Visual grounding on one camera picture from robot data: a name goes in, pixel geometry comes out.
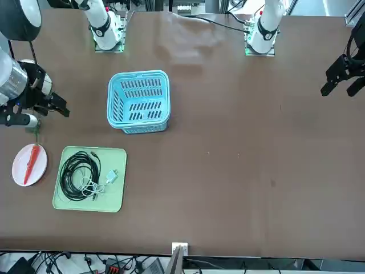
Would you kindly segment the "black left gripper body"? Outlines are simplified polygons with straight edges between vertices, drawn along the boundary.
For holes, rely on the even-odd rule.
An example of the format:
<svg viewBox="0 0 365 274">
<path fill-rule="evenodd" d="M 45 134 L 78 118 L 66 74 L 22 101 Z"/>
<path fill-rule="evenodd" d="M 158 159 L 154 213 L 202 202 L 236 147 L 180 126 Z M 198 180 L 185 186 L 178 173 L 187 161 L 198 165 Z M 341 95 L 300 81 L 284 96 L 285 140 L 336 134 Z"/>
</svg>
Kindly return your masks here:
<svg viewBox="0 0 365 274">
<path fill-rule="evenodd" d="M 361 61 L 345 54 L 340 55 L 326 71 L 327 82 L 329 83 L 339 83 L 355 76 L 361 76 Z"/>
</svg>

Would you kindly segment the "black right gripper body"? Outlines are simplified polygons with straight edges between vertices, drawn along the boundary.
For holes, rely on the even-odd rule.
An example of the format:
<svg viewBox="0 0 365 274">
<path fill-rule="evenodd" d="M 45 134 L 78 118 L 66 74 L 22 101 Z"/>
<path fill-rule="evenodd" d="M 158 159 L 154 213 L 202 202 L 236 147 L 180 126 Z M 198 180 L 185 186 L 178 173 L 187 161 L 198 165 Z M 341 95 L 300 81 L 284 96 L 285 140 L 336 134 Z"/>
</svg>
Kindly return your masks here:
<svg viewBox="0 0 365 274">
<path fill-rule="evenodd" d="M 18 101 L 20 105 L 23 108 L 51 110 L 52 80 L 48 73 L 35 63 L 20 63 L 20 65 L 27 74 L 27 84 Z"/>
</svg>

